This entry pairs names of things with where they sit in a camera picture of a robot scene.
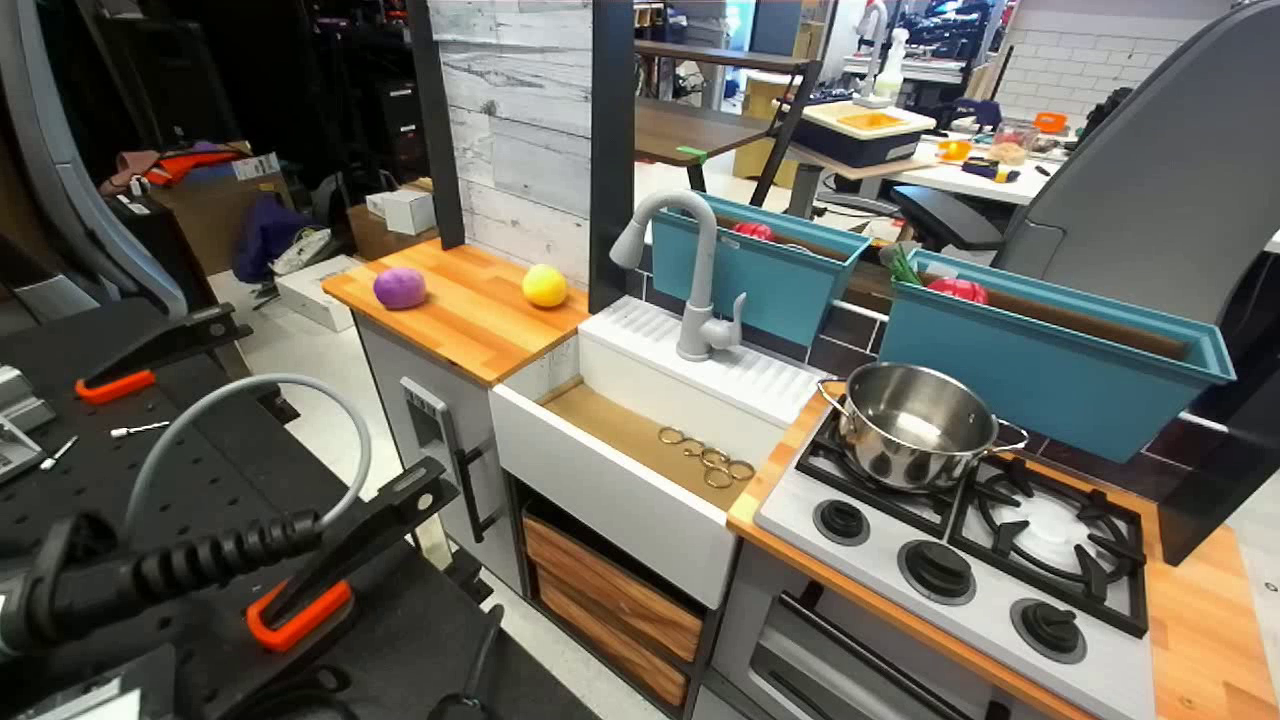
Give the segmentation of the near orange black clamp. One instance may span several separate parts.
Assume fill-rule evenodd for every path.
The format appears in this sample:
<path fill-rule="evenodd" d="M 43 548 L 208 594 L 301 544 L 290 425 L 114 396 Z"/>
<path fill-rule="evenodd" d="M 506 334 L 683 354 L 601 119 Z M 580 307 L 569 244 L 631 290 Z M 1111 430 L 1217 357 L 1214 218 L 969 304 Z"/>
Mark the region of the near orange black clamp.
<path fill-rule="evenodd" d="M 335 528 L 305 512 L 151 551 L 116 551 L 116 537 L 102 515 L 55 522 L 28 557 L 0 568 L 0 652 L 7 661 L 40 658 L 155 605 L 301 560 L 290 580 L 243 609 L 243 629 L 260 647 L 294 652 L 351 600 L 351 571 L 364 560 L 453 502 L 457 487 L 443 481 L 443 466 L 416 459 Z"/>

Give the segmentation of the purple toy ball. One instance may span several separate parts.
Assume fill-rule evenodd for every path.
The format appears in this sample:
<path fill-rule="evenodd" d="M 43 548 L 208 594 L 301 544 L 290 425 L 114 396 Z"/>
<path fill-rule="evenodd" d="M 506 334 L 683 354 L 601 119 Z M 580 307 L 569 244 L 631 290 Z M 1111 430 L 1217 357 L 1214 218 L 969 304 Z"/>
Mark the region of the purple toy ball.
<path fill-rule="evenodd" d="M 428 302 L 423 275 L 413 269 L 390 269 L 371 280 L 378 302 L 390 313 L 410 313 L 420 307 Z"/>

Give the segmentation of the grey cabinet door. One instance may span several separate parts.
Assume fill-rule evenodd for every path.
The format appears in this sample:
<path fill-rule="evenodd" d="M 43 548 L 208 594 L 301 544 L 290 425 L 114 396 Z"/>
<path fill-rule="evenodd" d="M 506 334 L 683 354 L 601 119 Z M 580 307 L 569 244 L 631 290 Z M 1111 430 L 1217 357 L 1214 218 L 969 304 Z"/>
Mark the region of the grey cabinet door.
<path fill-rule="evenodd" d="M 520 594 L 515 522 L 498 457 L 489 388 L 371 319 L 360 319 L 355 338 L 399 459 L 434 457 L 457 484 L 457 502 L 440 512 L 443 537 Z"/>

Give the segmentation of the red toy vegetable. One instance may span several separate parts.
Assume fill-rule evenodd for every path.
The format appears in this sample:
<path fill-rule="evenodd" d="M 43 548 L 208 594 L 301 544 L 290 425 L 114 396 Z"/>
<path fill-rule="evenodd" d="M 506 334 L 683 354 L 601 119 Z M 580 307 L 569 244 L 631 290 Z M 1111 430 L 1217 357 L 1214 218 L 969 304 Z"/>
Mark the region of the red toy vegetable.
<path fill-rule="evenodd" d="M 924 290 L 951 297 L 951 302 L 969 302 L 969 304 L 990 304 L 990 290 L 977 280 L 961 280 L 961 275 L 929 275 Z"/>

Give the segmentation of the orange black clamp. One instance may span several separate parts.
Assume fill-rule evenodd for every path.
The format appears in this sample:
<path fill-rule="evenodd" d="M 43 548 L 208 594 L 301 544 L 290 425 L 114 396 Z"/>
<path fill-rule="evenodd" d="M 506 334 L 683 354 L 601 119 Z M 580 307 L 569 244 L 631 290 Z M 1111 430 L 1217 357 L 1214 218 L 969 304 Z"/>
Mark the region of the orange black clamp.
<path fill-rule="evenodd" d="M 164 363 L 238 344 L 243 338 L 250 338 L 250 325 L 239 325 L 230 304 L 201 307 L 184 319 L 168 319 L 164 327 L 151 327 L 149 338 L 134 339 L 124 354 L 109 357 L 96 372 L 79 377 L 73 391 L 87 410 L 103 410 L 137 391 L 149 391 L 162 381 Z"/>
<path fill-rule="evenodd" d="M 351 600 L 351 571 L 364 560 L 453 502 L 457 487 L 443 481 L 443 466 L 416 459 L 335 528 L 305 512 L 151 551 L 116 551 L 116 537 L 102 515 L 55 522 L 28 557 L 0 568 L 0 652 L 7 661 L 40 658 L 155 605 L 301 560 L 290 580 L 243 609 L 243 629 L 260 647 L 294 652 Z"/>

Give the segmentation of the stainless steel pot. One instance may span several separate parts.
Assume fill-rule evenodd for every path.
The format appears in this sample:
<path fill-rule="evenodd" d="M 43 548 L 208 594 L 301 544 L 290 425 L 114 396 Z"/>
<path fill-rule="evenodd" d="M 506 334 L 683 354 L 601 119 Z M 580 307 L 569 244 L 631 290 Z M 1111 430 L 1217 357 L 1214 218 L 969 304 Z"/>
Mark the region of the stainless steel pot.
<path fill-rule="evenodd" d="M 820 396 L 843 457 L 894 491 L 955 487 L 984 457 L 1027 444 L 1027 430 L 924 363 L 861 363 L 843 385 L 826 381 Z"/>

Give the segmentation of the right black stove knob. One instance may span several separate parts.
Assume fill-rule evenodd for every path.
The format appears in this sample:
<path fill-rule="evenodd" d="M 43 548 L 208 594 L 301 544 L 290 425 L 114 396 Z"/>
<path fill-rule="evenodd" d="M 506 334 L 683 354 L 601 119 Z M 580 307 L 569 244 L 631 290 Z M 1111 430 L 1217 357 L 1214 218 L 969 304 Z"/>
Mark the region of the right black stove knob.
<path fill-rule="evenodd" d="M 1018 600 L 1012 605 L 1018 637 L 1058 665 L 1082 665 L 1089 658 L 1089 640 L 1070 609 L 1049 600 Z"/>

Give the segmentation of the far orange black clamp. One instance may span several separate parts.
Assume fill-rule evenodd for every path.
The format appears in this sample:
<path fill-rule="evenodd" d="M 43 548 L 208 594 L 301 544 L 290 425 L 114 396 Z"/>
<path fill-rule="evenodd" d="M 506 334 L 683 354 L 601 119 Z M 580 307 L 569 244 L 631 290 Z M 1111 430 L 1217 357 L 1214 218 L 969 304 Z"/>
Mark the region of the far orange black clamp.
<path fill-rule="evenodd" d="M 79 377 L 73 391 L 87 410 L 103 410 L 137 391 L 149 391 L 162 381 L 164 363 L 238 344 L 243 338 L 250 338 L 250 325 L 239 325 L 230 304 L 201 307 L 184 319 L 168 319 L 164 327 L 151 327 L 149 338 L 134 339 L 124 354 L 109 357 L 96 372 Z"/>

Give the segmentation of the yellow toy lemon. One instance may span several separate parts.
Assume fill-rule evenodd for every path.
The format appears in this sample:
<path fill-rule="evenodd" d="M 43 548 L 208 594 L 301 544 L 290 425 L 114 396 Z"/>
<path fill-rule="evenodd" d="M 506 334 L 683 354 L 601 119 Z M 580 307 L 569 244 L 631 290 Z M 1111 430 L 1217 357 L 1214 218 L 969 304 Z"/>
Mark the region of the yellow toy lemon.
<path fill-rule="evenodd" d="M 569 302 L 569 280 L 554 266 L 532 266 L 520 280 L 520 293 L 532 307 L 561 307 Z"/>

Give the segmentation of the white toy sink basin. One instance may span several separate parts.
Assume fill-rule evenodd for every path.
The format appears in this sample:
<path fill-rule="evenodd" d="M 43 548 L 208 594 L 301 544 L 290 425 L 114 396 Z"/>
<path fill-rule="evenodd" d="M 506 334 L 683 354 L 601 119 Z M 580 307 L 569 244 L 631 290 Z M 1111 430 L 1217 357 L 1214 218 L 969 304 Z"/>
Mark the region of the white toy sink basin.
<path fill-rule="evenodd" d="M 820 372 L 755 349 L 675 357 L 681 319 L 616 302 L 489 391 L 502 466 L 637 565 L 718 609 L 731 502 Z"/>

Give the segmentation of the left black stove knob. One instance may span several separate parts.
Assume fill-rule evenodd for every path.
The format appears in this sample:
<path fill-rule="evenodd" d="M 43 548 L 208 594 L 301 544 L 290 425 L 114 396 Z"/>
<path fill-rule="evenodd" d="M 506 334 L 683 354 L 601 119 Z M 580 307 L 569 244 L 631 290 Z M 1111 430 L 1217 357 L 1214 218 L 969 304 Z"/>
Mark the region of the left black stove knob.
<path fill-rule="evenodd" d="M 820 502 L 818 506 L 818 528 L 833 541 L 833 544 L 863 544 L 869 541 L 869 522 L 857 506 L 847 502 Z"/>

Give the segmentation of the white toy stove top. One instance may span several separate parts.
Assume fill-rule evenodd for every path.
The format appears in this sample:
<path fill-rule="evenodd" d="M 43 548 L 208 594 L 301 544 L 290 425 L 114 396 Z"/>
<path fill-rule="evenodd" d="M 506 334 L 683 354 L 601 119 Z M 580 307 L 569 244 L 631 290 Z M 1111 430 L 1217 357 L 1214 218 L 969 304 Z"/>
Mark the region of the white toy stove top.
<path fill-rule="evenodd" d="M 1151 720 L 1144 526 L 1097 487 L 984 459 L 951 491 L 881 487 L 826 421 L 755 526 L 1106 720 Z"/>

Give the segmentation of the black stove grate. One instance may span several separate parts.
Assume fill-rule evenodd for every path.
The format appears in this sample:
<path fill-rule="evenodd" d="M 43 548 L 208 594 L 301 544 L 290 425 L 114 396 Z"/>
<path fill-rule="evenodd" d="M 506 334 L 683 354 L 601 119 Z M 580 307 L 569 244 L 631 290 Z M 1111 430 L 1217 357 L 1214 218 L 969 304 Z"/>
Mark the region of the black stove grate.
<path fill-rule="evenodd" d="M 796 471 L 1128 637 L 1148 633 L 1144 528 L 1106 491 L 1044 481 L 1020 459 L 984 459 L 945 491 L 898 491 L 847 459 L 835 421 L 818 430 Z"/>

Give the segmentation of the left teal planter box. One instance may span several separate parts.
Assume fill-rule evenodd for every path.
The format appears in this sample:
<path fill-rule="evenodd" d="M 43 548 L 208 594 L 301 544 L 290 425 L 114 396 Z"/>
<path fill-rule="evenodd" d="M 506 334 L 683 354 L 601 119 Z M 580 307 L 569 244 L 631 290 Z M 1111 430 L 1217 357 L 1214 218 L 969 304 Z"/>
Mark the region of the left teal planter box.
<path fill-rule="evenodd" d="M 718 319 L 745 297 L 745 325 L 813 349 L 830 304 L 843 293 L 863 237 L 833 231 L 802 218 L 704 198 L 718 211 Z M 666 207 L 653 224 L 653 290 L 683 304 L 695 258 L 695 224 Z"/>

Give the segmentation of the wooden drawer front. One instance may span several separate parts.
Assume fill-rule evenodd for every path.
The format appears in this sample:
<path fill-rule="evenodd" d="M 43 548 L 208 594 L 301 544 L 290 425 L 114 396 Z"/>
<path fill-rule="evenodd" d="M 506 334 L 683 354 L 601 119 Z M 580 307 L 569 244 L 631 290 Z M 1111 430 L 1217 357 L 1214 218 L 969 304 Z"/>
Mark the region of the wooden drawer front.
<path fill-rule="evenodd" d="M 606 665 L 675 712 L 690 700 L 704 618 L 566 528 L 528 515 L 538 600 Z"/>

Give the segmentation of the teal planter box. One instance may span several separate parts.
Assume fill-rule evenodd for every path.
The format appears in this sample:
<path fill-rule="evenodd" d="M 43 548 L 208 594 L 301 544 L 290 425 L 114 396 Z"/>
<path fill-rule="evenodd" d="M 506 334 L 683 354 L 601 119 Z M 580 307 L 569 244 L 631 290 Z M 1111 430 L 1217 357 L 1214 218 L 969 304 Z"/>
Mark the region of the teal planter box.
<path fill-rule="evenodd" d="M 745 325 L 813 349 L 830 304 L 843 293 L 863 237 L 833 231 L 802 218 L 704 198 L 718 211 L 718 319 L 745 297 Z M 683 304 L 695 258 L 695 224 L 666 207 L 653 224 L 653 290 Z"/>
<path fill-rule="evenodd" d="M 977 280 L 990 304 L 940 297 L 929 275 Z M 881 357 L 940 367 L 995 418 L 1117 466 L 1236 381 L 1217 325 L 940 253 L 894 259 Z"/>

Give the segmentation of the grey office chair back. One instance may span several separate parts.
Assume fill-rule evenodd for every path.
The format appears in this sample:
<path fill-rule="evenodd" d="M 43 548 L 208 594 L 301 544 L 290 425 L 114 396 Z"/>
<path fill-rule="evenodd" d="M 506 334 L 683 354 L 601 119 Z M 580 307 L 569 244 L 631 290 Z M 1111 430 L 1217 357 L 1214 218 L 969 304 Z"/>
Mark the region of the grey office chair back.
<path fill-rule="evenodd" d="M 1012 221 L 1001 269 L 1222 319 L 1280 229 L 1280 0 L 1186 42 Z"/>

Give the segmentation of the middle black stove knob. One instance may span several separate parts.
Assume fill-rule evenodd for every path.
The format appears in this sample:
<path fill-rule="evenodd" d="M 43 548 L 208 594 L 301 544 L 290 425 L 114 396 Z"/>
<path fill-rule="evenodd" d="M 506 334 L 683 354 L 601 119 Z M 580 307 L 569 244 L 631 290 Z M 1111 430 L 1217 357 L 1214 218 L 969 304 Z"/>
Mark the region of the middle black stove knob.
<path fill-rule="evenodd" d="M 977 594 L 972 565 L 961 551 L 951 551 L 948 544 L 910 541 L 898 551 L 898 565 L 900 565 L 905 580 L 929 600 L 969 605 Z"/>

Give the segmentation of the right teal planter box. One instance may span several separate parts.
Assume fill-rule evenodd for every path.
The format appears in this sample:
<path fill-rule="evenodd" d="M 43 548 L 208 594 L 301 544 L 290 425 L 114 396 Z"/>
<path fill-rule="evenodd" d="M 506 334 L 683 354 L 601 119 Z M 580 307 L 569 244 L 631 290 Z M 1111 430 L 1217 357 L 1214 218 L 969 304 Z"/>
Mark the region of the right teal planter box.
<path fill-rule="evenodd" d="M 990 304 L 940 297 L 929 275 L 977 280 Z M 1217 325 L 940 253 L 894 259 L 881 357 L 940 367 L 995 418 L 1117 466 L 1236 381 Z"/>

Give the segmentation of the grey toy kitchen tap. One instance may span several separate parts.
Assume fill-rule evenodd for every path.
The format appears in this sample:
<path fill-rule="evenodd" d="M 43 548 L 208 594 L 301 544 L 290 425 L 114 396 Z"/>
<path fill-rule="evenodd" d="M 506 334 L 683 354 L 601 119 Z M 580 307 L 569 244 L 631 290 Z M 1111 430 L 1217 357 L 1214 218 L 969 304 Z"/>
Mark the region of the grey toy kitchen tap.
<path fill-rule="evenodd" d="M 619 229 L 619 237 L 609 249 L 609 259 L 616 269 L 637 269 L 646 258 L 646 231 L 666 211 L 675 207 L 695 224 L 695 258 L 691 258 L 691 280 L 683 297 L 675 357 L 704 363 L 712 354 L 727 354 L 742 344 L 745 325 L 745 297 L 731 302 L 731 317 L 718 319 L 712 313 L 712 290 L 718 290 L 718 211 L 702 192 L 658 192 L 646 198 L 631 221 Z"/>

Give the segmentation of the black stove knob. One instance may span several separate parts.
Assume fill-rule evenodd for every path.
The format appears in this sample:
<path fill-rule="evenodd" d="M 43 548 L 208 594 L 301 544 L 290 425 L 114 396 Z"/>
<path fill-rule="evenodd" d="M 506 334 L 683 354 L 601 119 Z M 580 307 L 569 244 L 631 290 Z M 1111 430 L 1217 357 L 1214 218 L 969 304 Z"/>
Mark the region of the black stove knob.
<path fill-rule="evenodd" d="M 1058 665 L 1082 665 L 1089 658 L 1089 640 L 1070 609 L 1049 600 L 1018 600 L 1012 605 L 1018 637 Z"/>
<path fill-rule="evenodd" d="M 900 565 L 905 580 L 929 600 L 969 605 L 977 594 L 972 565 L 961 551 L 951 551 L 948 544 L 910 541 L 898 551 L 898 565 Z"/>
<path fill-rule="evenodd" d="M 818 506 L 818 528 L 833 541 L 833 544 L 863 544 L 869 541 L 869 522 L 857 506 L 847 502 L 820 502 Z"/>

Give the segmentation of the yellow white container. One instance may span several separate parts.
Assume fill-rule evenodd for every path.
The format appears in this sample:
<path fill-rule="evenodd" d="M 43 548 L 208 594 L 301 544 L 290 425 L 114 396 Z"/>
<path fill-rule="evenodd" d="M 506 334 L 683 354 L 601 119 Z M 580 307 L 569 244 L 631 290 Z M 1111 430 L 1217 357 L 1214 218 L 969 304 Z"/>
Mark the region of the yellow white container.
<path fill-rule="evenodd" d="M 847 167 L 912 161 L 937 119 L 910 108 L 863 108 L 852 99 L 810 103 L 796 126 L 796 146 Z"/>

